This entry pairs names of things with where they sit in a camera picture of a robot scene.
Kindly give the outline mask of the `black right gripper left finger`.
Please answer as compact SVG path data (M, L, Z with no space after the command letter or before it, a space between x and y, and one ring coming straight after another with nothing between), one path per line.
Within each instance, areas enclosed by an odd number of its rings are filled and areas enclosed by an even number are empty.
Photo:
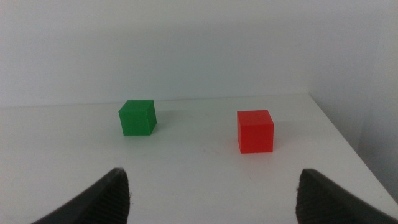
M114 168L92 186L36 223L119 223L124 224L130 210L130 191L126 171Z

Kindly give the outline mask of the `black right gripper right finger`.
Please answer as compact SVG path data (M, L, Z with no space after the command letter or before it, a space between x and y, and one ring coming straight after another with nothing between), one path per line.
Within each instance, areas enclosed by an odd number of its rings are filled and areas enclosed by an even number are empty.
M383 223L397 219L351 194L315 169L303 169L295 214L299 223Z

